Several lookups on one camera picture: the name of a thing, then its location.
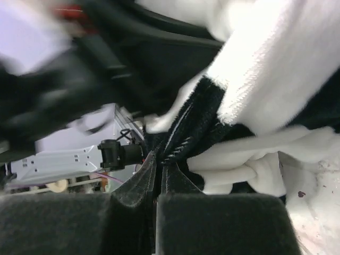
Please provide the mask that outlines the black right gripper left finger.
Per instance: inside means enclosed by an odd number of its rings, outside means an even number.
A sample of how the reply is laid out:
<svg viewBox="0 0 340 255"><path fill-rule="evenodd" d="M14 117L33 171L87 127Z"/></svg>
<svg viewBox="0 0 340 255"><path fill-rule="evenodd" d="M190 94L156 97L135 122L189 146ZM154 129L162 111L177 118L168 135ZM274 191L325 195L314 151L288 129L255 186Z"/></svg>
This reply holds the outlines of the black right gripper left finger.
<svg viewBox="0 0 340 255"><path fill-rule="evenodd" d="M1 254L152 254L155 154L111 193L1 197Z"/></svg>

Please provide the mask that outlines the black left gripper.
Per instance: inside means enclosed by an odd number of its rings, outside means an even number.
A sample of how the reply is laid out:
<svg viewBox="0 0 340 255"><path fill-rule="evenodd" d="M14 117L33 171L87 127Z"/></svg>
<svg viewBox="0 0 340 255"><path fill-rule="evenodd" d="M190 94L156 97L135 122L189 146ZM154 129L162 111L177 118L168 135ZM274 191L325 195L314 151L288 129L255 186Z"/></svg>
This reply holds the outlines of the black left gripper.
<svg viewBox="0 0 340 255"><path fill-rule="evenodd" d="M32 147L110 103L136 113L132 74L117 44L100 35L74 37L70 49L27 73L1 58L1 140Z"/></svg>

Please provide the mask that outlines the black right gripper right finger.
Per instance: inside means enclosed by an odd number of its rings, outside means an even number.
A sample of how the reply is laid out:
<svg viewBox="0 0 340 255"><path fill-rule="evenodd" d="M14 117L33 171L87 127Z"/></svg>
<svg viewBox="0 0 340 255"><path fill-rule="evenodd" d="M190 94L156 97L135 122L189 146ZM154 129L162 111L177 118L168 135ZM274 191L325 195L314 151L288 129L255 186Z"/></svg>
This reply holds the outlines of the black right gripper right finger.
<svg viewBox="0 0 340 255"><path fill-rule="evenodd" d="M203 194L176 165L163 169L156 252L292 255L300 249L284 204L263 194Z"/></svg>

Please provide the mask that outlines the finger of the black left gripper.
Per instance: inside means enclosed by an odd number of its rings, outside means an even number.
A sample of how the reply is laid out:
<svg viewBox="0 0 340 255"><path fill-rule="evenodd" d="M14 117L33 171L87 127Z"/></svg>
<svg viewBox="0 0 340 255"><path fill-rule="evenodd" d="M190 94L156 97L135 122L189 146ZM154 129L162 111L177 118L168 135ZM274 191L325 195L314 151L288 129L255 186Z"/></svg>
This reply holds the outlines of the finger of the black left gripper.
<svg viewBox="0 0 340 255"><path fill-rule="evenodd" d="M166 113L180 87L203 71L222 43L196 25L148 11L134 1L88 1L87 16L132 71L129 112Z"/></svg>

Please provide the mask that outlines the black and white checkered pillowcase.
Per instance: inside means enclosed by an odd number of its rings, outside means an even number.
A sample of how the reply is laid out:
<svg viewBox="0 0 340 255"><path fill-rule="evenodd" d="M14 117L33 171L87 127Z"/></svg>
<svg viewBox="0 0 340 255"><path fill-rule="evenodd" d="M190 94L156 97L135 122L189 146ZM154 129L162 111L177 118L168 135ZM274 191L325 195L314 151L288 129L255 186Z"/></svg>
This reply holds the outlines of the black and white checkered pillowcase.
<svg viewBox="0 0 340 255"><path fill-rule="evenodd" d="M236 184L286 195L278 154L315 163L339 149L339 1L139 1L223 43L172 108L149 117L162 165L186 162L206 194Z"/></svg>

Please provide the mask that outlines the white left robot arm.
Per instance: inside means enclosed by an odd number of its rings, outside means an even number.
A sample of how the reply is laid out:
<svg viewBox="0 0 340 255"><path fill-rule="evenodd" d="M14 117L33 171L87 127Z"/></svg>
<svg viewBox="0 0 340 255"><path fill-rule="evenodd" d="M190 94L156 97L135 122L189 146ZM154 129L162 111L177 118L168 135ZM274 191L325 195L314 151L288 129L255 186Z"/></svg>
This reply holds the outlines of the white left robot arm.
<svg viewBox="0 0 340 255"><path fill-rule="evenodd" d="M40 151L38 140L114 103L133 117L162 114L179 88L201 72L222 46L191 24L145 10L132 1L34 1L40 24L61 32L64 49L27 74L1 61L1 163L9 187L69 179L142 162L141 142L104 140L84 148Z"/></svg>

